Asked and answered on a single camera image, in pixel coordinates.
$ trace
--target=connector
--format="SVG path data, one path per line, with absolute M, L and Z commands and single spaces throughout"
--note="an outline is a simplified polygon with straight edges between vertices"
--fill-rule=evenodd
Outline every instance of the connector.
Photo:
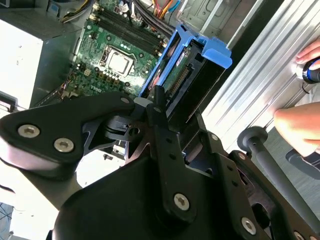
M 89 16 L 89 20 L 92 20 L 92 21 L 96 21 L 97 20 L 97 16 L 92 13 L 90 16 Z
M 100 9 L 100 6 L 98 3 L 95 3 L 93 4 L 93 7 L 92 7 L 94 10 L 99 10 Z

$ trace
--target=silver screw head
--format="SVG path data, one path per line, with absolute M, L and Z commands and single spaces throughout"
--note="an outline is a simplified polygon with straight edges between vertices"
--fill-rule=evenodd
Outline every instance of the silver screw head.
M 211 134 L 211 137 L 212 137 L 213 140 L 216 140 L 216 141 L 219 140 L 219 138 L 218 138 L 216 135 L 214 135 L 214 134 Z
M 254 223 L 249 218 L 243 217 L 241 219 L 241 223 L 244 229 L 251 235 L 255 235 L 257 233 Z
M 128 99 L 126 99 L 125 97 L 122 97 L 122 98 L 121 98 L 121 101 L 124 102 L 124 103 L 126 103 L 126 104 L 130 103 L 130 101 L 129 101 Z
M 304 237 L 297 231 L 294 232 L 294 235 L 297 240 L 305 240 Z
M 157 111 L 158 113 L 161 113 L 161 110 L 158 107 L 154 107 L 153 108 L 155 111 Z
M 187 211 L 190 208 L 188 198 L 181 193 L 177 193 L 176 195 L 174 195 L 173 200 L 174 204 L 182 211 Z
M 238 153 L 238 156 L 239 156 L 239 158 L 241 158 L 242 160 L 246 160 L 246 156 L 245 156 L 243 153 L 239 152 L 239 153 Z
M 32 139 L 40 134 L 40 129 L 34 125 L 25 124 L 18 128 L 18 133 L 24 138 Z
M 54 148 L 61 153 L 70 153 L 74 148 L 74 143 L 68 138 L 58 138 L 54 141 Z

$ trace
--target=blue drive bracket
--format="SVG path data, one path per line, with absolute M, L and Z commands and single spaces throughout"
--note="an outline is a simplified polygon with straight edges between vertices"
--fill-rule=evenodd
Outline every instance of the blue drive bracket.
M 196 33 L 195 31 L 193 31 L 191 29 L 187 29 L 187 27 L 185 25 L 180 24 L 176 27 L 176 29 L 175 29 L 172 37 L 170 38 L 170 41 L 169 41 L 167 47 L 165 48 L 162 56 L 160 57 L 156 66 L 152 70 L 150 76 L 146 80 L 146 82 L 142 88 L 142 91 L 139 94 L 139 97 L 142 97 L 142 95 L 144 94 L 144 92 L 148 88 L 149 84 L 151 83 L 152 79 L 154 78 L 155 74 L 157 73 L 160 64 L 162 63 L 164 58 L 167 57 L 168 51 L 176 43 L 175 39 L 177 39 L 176 38 L 177 35 L 179 36 L 180 41 L 179 41 L 178 45 L 176 46 L 174 53 L 172 54 L 167 65 L 165 66 L 164 70 L 162 71 L 161 75 L 159 76 L 159 79 L 158 79 L 156 85 L 162 86 L 164 84 L 168 75 L 170 74 L 170 72 L 172 71 L 174 66 L 176 65 L 176 62 L 179 59 L 182 51 L 184 50 L 185 47 L 187 47 L 190 44 L 191 41 L 196 41 L 203 46 L 203 50 L 202 50 L 201 55 L 205 59 L 207 59 L 207 60 L 225 68 L 225 69 L 228 69 L 231 66 L 231 64 L 232 64 L 232 59 L 230 58 L 231 51 L 227 48 L 227 45 L 223 41 L 219 40 L 216 37 L 209 38 L 207 36 L 203 36 L 199 33 Z

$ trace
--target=finger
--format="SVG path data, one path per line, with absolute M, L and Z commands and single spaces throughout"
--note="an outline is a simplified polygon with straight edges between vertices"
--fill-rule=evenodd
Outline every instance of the finger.
M 309 53 L 305 54 L 304 56 L 298 58 L 296 60 L 296 62 L 298 64 L 304 64 L 312 59 L 315 59 L 317 57 L 320 57 L 320 46 L 313 49 L 312 51 L 310 51 Z
M 305 49 L 303 49 L 301 52 L 298 53 L 297 57 L 301 58 L 307 53 L 310 53 L 312 50 L 320 47 L 320 39 L 316 40 L 315 42 L 311 43 L 309 46 L 307 46 Z
M 320 69 L 320 59 L 315 61 L 310 67 L 310 70 L 317 70 Z

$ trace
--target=silver metal frame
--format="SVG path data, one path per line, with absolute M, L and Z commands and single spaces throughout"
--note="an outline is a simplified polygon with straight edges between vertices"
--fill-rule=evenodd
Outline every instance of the silver metal frame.
M 294 106 L 305 95 L 295 57 L 320 36 L 319 19 L 320 1 L 285 0 L 207 106 L 206 127 L 227 151 L 238 148 L 243 129 L 270 129 L 277 109 Z

